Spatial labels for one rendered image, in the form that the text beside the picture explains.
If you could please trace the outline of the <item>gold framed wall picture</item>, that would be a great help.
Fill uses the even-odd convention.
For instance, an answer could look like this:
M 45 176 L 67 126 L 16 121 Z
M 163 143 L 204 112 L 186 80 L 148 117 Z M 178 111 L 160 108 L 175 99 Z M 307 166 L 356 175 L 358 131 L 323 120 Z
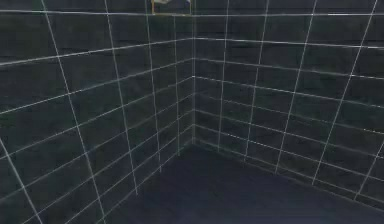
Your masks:
M 151 0 L 154 14 L 190 15 L 192 0 Z

